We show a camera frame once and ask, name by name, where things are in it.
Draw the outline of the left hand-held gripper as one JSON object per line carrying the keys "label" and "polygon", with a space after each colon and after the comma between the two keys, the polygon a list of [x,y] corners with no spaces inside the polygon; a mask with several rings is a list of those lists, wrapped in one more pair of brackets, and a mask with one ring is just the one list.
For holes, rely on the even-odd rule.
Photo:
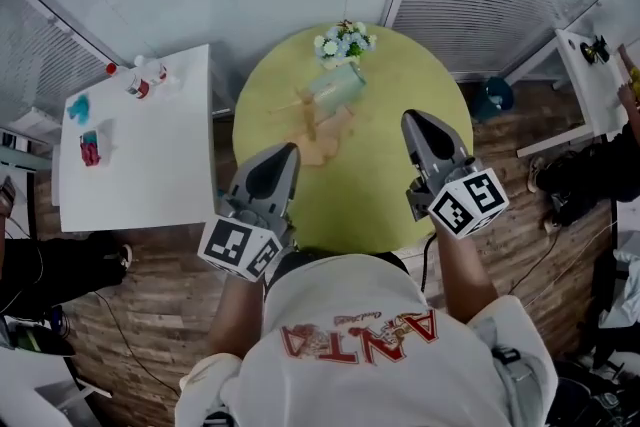
{"label": "left hand-held gripper", "polygon": [[301,156],[293,142],[273,145],[239,165],[205,223],[198,256],[214,268],[259,281],[291,245],[293,200]]}

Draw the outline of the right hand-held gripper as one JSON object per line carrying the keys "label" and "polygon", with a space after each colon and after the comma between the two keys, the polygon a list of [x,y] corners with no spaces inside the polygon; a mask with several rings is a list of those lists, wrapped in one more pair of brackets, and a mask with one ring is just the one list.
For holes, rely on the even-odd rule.
{"label": "right hand-held gripper", "polygon": [[407,152],[418,177],[406,191],[415,220],[428,216],[453,237],[488,226],[509,200],[493,169],[471,155],[441,119],[409,109],[401,119]]}

